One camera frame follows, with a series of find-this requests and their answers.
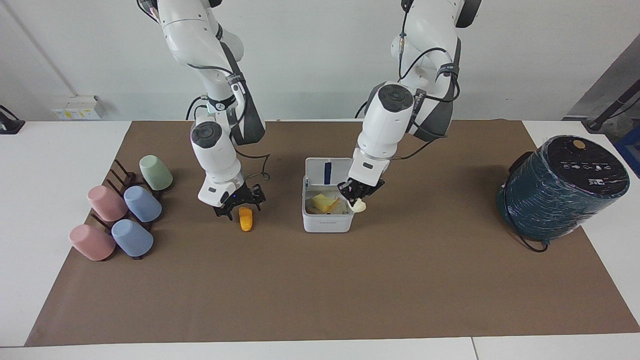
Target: white robotic arm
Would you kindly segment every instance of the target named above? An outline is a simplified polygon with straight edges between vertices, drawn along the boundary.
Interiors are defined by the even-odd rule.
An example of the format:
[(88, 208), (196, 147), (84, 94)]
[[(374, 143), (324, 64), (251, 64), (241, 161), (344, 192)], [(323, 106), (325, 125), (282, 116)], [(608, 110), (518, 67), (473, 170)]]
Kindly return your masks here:
[(137, 0), (143, 11), (162, 25), (173, 57), (195, 69), (207, 90), (208, 114), (191, 128), (194, 153), (205, 170), (198, 198), (228, 216), (240, 204), (266, 199), (259, 185), (244, 181), (234, 145), (258, 142), (265, 133), (246, 80), (237, 62), (242, 41), (216, 21), (212, 8), (221, 0)]
[(455, 28), (471, 24), (481, 0), (403, 0), (406, 34), (391, 47), (398, 82), (376, 86), (367, 102), (349, 178), (338, 187), (356, 212), (385, 184), (381, 176), (409, 133), (427, 144), (446, 137), (453, 100), (460, 94), (460, 40)]

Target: white wall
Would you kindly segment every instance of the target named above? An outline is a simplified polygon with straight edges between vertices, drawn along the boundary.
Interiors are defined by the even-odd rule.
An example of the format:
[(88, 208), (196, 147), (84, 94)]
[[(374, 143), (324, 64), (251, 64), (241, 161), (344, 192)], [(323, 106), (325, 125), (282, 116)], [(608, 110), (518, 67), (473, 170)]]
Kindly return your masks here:
[[(158, 25), (135, 0), (1, 2), (73, 88), (100, 96), (109, 119), (182, 119), (202, 93), (198, 78), (174, 62)], [(402, 22), (399, 3), (226, 0), (216, 16), (244, 41), (240, 65), (264, 118), (344, 118), (374, 85), (394, 78), (389, 47)], [(463, 95), (454, 117), (561, 119), (640, 32), (638, 18), (638, 0), (484, 0), (474, 25), (459, 32)], [(3, 38), (6, 25), (0, 31)], [(29, 62), (28, 46), (5, 43), (0, 72), (22, 86), (0, 78), (0, 101), (21, 112), (33, 101), (4, 93), (67, 92), (44, 76), (33, 85), (34, 73), (51, 71)], [(35, 99), (40, 109), (43, 101)], [(48, 116), (39, 111), (31, 120)]]

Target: blue strip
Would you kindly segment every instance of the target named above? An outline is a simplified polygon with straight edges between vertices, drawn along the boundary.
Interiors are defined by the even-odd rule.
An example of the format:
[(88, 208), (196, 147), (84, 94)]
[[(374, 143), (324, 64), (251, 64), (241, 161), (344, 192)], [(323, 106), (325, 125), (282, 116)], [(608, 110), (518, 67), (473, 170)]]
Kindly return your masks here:
[(324, 184), (331, 185), (331, 163), (324, 163)]

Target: container lid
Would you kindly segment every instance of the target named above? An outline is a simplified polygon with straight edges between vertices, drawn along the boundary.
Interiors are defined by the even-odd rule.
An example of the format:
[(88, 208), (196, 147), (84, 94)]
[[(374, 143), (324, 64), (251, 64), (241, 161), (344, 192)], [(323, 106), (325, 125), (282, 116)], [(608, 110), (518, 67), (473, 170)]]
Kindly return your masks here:
[(584, 138), (551, 139), (547, 160), (562, 180), (588, 193), (613, 196), (624, 194), (629, 186), (624, 165), (602, 146)]
[(351, 158), (307, 158), (305, 174), (309, 185), (338, 185), (347, 181)]

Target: brown table surface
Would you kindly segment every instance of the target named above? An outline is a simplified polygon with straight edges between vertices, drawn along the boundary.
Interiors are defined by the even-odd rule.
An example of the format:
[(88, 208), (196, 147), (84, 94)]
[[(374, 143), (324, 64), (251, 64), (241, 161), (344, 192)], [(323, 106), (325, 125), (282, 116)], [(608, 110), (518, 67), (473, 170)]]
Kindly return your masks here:
[[(501, 219), (507, 168), (535, 149), (521, 122), (456, 121), (393, 161), (346, 234), (303, 230), (301, 180), (307, 157), (350, 157), (359, 123), (269, 123), (241, 148), (272, 154), (271, 180), (248, 181), (268, 199), (250, 233), (197, 200), (190, 125), (131, 125), (117, 158), (139, 171), (156, 154), (175, 176), (154, 248), (98, 263), (72, 249), (27, 346), (640, 331), (582, 229), (534, 254)], [(399, 154), (420, 145), (408, 136)]]

